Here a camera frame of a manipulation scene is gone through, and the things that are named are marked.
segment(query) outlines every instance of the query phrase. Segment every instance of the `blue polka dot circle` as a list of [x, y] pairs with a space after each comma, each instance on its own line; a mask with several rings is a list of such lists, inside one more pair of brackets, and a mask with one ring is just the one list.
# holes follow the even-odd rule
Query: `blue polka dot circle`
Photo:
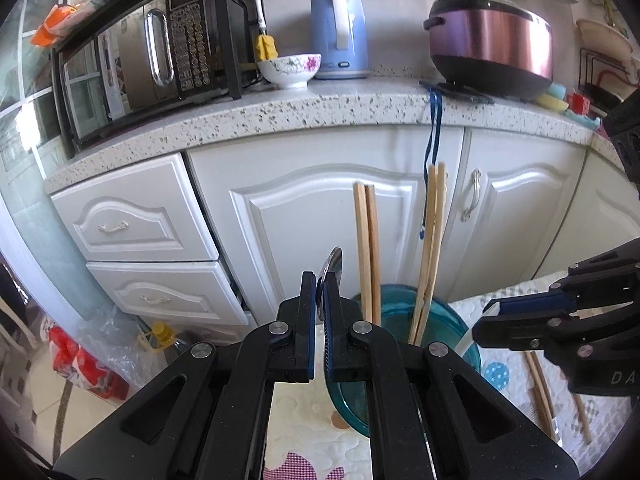
[[504, 363], [489, 363], [484, 365], [482, 377], [489, 381], [496, 390], [500, 391], [509, 384], [509, 367]]

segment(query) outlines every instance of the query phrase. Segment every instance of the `metal spoon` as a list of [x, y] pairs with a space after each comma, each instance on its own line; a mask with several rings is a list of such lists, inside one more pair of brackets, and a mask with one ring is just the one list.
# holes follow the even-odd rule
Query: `metal spoon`
[[328, 272], [335, 273], [335, 281], [340, 286], [340, 278], [342, 277], [342, 249], [340, 247], [334, 247], [329, 257], [322, 266], [320, 271], [320, 278], [316, 285], [316, 312], [318, 313], [318, 319], [324, 321], [324, 309], [322, 308], [322, 290], [324, 289], [324, 279]]

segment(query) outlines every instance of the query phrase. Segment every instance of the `backsplash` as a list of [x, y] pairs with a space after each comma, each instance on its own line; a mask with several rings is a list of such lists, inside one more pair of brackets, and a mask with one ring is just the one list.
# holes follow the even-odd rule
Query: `backsplash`
[[[429, 36], [422, 28], [435, 0], [362, 0], [367, 20], [369, 60], [374, 75], [433, 78]], [[554, 35], [554, 79], [577, 86], [578, 18], [603, 21], [604, 10], [588, 0], [562, 4], [553, 0], [510, 0], [547, 20]], [[264, 0], [269, 33], [283, 55], [311, 52], [310, 0]], [[631, 39], [634, 52], [638, 43]]]

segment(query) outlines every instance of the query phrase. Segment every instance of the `yellow brush head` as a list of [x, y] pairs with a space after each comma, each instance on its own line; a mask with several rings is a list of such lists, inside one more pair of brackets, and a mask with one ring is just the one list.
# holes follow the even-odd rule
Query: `yellow brush head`
[[258, 61], [278, 57], [278, 51], [276, 50], [276, 42], [274, 39], [265, 34], [258, 36], [255, 40], [255, 55], [258, 57]]

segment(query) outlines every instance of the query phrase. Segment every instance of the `speckled granite countertop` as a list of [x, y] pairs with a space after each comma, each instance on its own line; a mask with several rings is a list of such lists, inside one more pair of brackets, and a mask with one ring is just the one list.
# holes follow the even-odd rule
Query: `speckled granite countertop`
[[[521, 132], [591, 146], [617, 167], [608, 140], [535, 105], [497, 100], [473, 105], [444, 99], [442, 123]], [[312, 81], [305, 90], [263, 88], [144, 124], [76, 156], [44, 182], [51, 194], [128, 164], [221, 140], [355, 124], [431, 124], [427, 92], [415, 79], [373, 77]]]

